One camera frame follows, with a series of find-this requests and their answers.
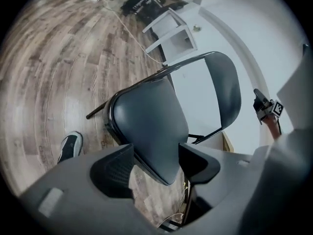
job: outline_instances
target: chair backrest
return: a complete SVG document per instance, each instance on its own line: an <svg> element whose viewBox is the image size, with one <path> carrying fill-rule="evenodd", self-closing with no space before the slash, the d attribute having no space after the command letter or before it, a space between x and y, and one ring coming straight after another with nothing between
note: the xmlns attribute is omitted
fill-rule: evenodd
<svg viewBox="0 0 313 235"><path fill-rule="evenodd" d="M241 108L241 93L235 65L228 56L212 52L204 57L219 104L222 129L230 126Z"/></svg>

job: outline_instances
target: black sneaker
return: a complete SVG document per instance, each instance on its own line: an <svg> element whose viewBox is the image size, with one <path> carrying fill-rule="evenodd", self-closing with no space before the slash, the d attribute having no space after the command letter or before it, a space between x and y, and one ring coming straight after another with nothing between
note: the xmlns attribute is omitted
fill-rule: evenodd
<svg viewBox="0 0 313 235"><path fill-rule="evenodd" d="M58 163L78 157L83 147L83 136L77 131L70 132L61 143L61 154Z"/></svg>

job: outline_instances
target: white cord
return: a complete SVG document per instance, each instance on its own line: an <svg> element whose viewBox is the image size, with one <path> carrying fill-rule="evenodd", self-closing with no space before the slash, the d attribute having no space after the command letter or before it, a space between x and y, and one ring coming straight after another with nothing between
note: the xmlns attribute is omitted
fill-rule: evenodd
<svg viewBox="0 0 313 235"><path fill-rule="evenodd" d="M184 215L183 213L181 213L181 212L179 212L179 213L175 213L175 214L173 214L173 215L171 215L171 216L169 216L169 217L167 217L166 219L164 219L163 221L162 221L162 223L160 223L160 225L157 227L157 228L159 228L160 226L161 226L161 224L163 224L166 220L168 220L170 217L173 217L173 216L175 216L175 215L177 215L177 214L180 214L180 215Z"/></svg>
<svg viewBox="0 0 313 235"><path fill-rule="evenodd" d="M106 0L102 0L106 3L106 6L104 6L105 9L113 12L116 17L119 19L119 21L121 22L121 24L125 27L125 29L128 31L128 33L130 34L130 36L135 40L135 42L139 45L139 47L142 49L142 51L150 58L152 59L153 61L157 62L158 64L163 64L164 62L159 62L158 60L154 59L153 57L151 57L148 53L146 53L146 50L142 47L142 45L137 41L137 39L135 38L135 36L128 30L127 26L123 23L123 21L120 19L120 17L117 15L117 13L112 10L112 8L109 6L108 2Z"/></svg>
<svg viewBox="0 0 313 235"><path fill-rule="evenodd" d="M183 203L184 202L184 200L185 200L185 193L182 193L182 196L181 196L181 198L180 198L180 200L179 200L179 202L180 203Z"/></svg>

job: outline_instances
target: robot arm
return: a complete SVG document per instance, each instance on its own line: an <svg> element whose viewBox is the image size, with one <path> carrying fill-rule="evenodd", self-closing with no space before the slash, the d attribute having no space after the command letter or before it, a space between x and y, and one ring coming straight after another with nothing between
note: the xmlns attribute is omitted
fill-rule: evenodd
<svg viewBox="0 0 313 235"><path fill-rule="evenodd" d="M284 106L277 100L268 100L258 89L254 89L256 97L253 108L256 112L260 124L265 123L274 139L281 136L279 117L282 114Z"/></svg>

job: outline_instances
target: wooden floor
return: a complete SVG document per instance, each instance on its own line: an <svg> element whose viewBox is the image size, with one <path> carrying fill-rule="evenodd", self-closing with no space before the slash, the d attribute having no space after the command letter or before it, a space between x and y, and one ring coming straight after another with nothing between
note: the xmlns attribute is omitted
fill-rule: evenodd
<svg viewBox="0 0 313 235"><path fill-rule="evenodd" d="M155 40L142 33L145 25L135 15L120 15L124 1L109 5L148 47ZM151 55L161 61L158 50ZM0 159L12 191L19 195L56 165L70 131L82 133L85 154L116 145L102 114L90 120L86 114L160 68L102 1L30 1L0 56ZM166 187L135 166L130 188L136 207L157 225L178 210L183 174Z"/></svg>

